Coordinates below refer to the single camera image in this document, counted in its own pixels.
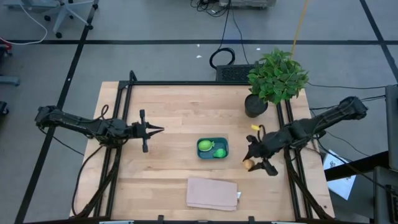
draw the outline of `floor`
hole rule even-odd
[[[387,51],[398,60],[398,15],[395,10],[398,2],[365,3],[382,38],[395,40],[388,42]],[[65,83],[69,83],[70,88],[63,110],[90,118],[101,82],[126,80],[130,70],[134,70],[139,80],[215,79],[215,71],[209,66],[208,59],[218,48],[225,15],[213,18],[197,12],[187,0],[99,0],[98,5],[92,20],[94,29],[88,32],[85,45],[78,47],[84,25],[76,19],[67,19],[60,30],[62,40],[49,32],[44,44],[14,46],[13,56],[6,58],[0,66],[1,74],[21,79],[18,87],[0,86],[0,100],[7,101],[11,111],[0,124],[1,223],[14,222],[43,145],[45,136],[34,125],[37,108],[56,105]],[[247,43],[244,48],[249,62],[253,63],[274,47],[291,49],[291,42],[281,40],[294,38],[303,5],[304,0],[278,0],[275,7],[266,10],[234,10]],[[87,18],[90,10],[91,7],[86,6],[77,11]],[[51,30],[54,19],[45,22],[40,14],[31,14]],[[22,11],[0,6],[0,33],[9,40],[36,40],[44,31]],[[239,38],[239,32],[229,18],[225,39]],[[310,1],[298,38],[309,41],[297,46],[294,59],[310,71],[312,84],[360,87],[396,84],[398,74],[394,76],[394,62],[388,63],[386,50],[380,42],[374,44],[378,38],[381,40],[375,35],[361,1]],[[236,52],[235,64],[244,64],[239,41],[230,43],[234,44],[225,47]],[[219,54],[215,64],[226,64],[229,57]],[[75,70],[73,59],[79,59]],[[383,94],[382,88],[352,90],[307,86],[308,102],[314,108],[337,104],[346,96],[364,98]],[[330,128],[330,132],[371,155],[387,149],[385,103],[376,100],[366,105],[369,107],[366,118],[339,123]],[[86,139],[81,134],[57,129],[55,136],[84,153]],[[325,136],[322,143],[348,159],[364,157],[330,136]],[[81,162],[79,154],[52,141],[25,222],[69,216]],[[366,222],[368,219],[361,215],[373,214],[371,191],[372,184],[358,177],[348,201],[332,194],[336,216],[342,220]]]

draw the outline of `yellow object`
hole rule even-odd
[[[250,168],[254,167],[254,161],[251,159],[245,159],[243,161],[244,168],[249,170]]]
[[[257,125],[252,124],[252,125],[251,125],[251,128],[252,128],[253,130],[255,130],[255,131],[260,131],[260,127],[257,126]]]
[[[294,35],[293,47],[292,47],[292,52],[291,52],[292,54],[290,55],[290,59],[293,58],[294,50],[296,49],[296,41],[297,41],[297,38],[299,37],[299,33],[300,33],[301,25],[303,24],[305,12],[307,11],[307,5],[308,5],[308,0],[305,0],[304,8],[303,8],[303,11],[301,12],[301,16],[300,16],[300,22],[298,23],[296,34]]]

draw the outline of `green leaves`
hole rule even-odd
[[[271,101],[277,104],[293,96],[298,97],[308,82],[308,72],[291,60],[290,55],[290,52],[274,49],[270,54],[264,54],[249,71],[250,91],[259,95],[265,103]]]

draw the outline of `white paper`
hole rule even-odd
[[[330,149],[329,152],[338,156],[335,152],[333,152]],[[341,157],[339,158],[345,162],[348,162],[347,160]],[[327,154],[325,160],[323,161],[323,170],[327,170],[335,166],[340,166],[342,164],[343,162],[341,162],[339,159],[337,159],[332,155]],[[351,193],[351,189],[353,188],[354,185],[355,177],[356,175],[352,175],[351,177],[329,181],[328,187],[331,191],[338,194],[340,197],[344,198],[345,200],[348,200],[349,194]]]

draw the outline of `white cable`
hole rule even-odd
[[[9,42],[9,41],[4,40],[2,37],[0,37],[0,40],[4,41],[5,43],[13,44],[13,45],[28,45],[28,44],[39,44],[39,43],[41,43],[47,36],[47,29],[42,24],[40,24],[35,19],[33,19],[33,17],[30,16],[29,13],[27,13],[27,11],[25,10],[25,8],[22,6],[21,3],[19,3],[19,5],[22,8],[22,10],[27,14],[27,16],[29,16],[33,21],[35,21],[39,26],[43,27],[43,29],[45,30],[44,37],[41,40],[39,40],[39,41],[33,41],[33,42],[27,42],[27,43],[13,43],[13,42]]]

